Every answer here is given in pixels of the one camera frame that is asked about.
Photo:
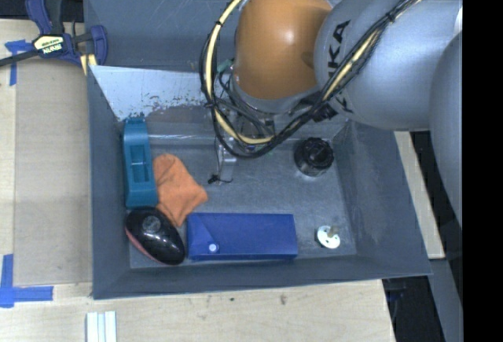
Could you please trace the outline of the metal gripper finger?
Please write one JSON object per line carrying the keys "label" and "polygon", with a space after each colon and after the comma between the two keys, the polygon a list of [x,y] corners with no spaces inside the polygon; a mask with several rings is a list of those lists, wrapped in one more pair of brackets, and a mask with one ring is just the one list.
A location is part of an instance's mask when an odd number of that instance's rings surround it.
{"label": "metal gripper finger", "polygon": [[237,158],[222,143],[219,144],[219,177],[232,178]]}

